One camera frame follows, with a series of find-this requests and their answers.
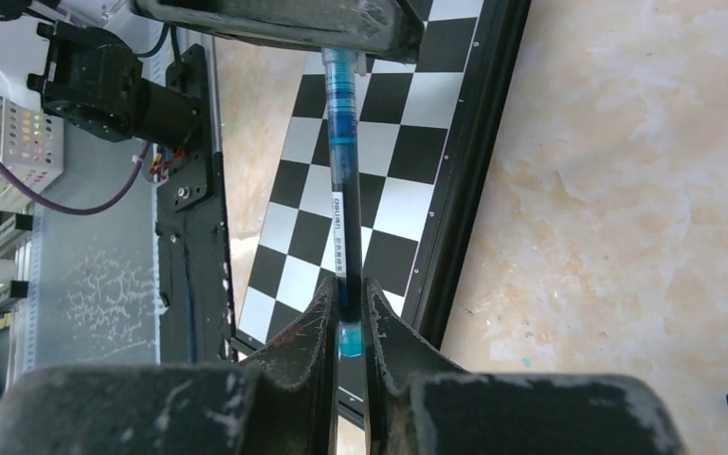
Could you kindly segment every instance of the barcode sticker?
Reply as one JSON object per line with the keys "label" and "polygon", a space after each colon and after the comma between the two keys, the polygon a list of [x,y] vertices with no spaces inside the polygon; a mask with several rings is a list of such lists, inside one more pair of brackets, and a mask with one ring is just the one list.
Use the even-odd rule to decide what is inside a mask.
{"label": "barcode sticker", "polygon": [[344,248],[344,204],[341,191],[333,191],[334,200],[334,264],[337,277],[347,278],[347,254]]}

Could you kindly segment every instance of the marble floor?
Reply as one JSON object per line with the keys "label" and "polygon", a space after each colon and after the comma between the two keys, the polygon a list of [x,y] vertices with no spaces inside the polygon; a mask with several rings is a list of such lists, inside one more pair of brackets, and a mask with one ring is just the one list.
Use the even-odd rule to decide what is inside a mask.
{"label": "marble floor", "polygon": [[[240,303],[305,54],[218,52]],[[443,352],[637,376],[728,453],[728,0],[533,1]]]}

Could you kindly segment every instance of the perforated plastic bin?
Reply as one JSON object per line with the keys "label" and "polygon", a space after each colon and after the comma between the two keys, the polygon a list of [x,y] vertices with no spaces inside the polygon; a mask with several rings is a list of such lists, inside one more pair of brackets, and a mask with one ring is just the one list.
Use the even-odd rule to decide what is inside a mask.
{"label": "perforated plastic bin", "polygon": [[[0,158],[35,192],[63,173],[64,122],[0,97]],[[0,175],[0,210],[20,211],[29,199]]]}

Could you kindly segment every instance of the purple cable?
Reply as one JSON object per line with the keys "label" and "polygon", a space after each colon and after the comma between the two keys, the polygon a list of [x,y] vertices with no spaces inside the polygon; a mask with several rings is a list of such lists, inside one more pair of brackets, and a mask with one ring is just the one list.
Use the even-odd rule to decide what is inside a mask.
{"label": "purple cable", "polygon": [[143,149],[141,150],[140,156],[137,158],[136,165],[133,168],[133,172],[130,174],[130,179],[127,180],[127,183],[124,184],[123,188],[121,188],[121,190],[115,196],[113,196],[113,198],[110,199],[109,201],[105,202],[104,204],[101,204],[100,206],[96,206],[91,209],[72,209],[70,207],[66,207],[66,206],[57,204],[56,202],[49,201],[48,199],[44,198],[40,194],[33,191],[30,187],[24,185],[24,182],[22,182],[20,178],[16,177],[15,174],[11,173],[9,171],[9,169],[7,169],[7,166],[5,166],[4,163],[1,162],[1,160],[0,160],[0,174],[2,177],[4,177],[5,180],[7,180],[18,191],[23,193],[26,197],[31,199],[33,202],[40,204],[43,207],[58,211],[60,213],[65,213],[67,215],[80,215],[80,216],[95,215],[97,213],[102,213],[103,211],[113,207],[133,187],[133,185],[136,182],[137,176],[140,173],[141,168],[143,167],[143,160],[144,160],[144,158],[146,158],[146,155],[149,153],[149,149],[151,148],[151,146],[152,146],[151,143],[144,142]]}

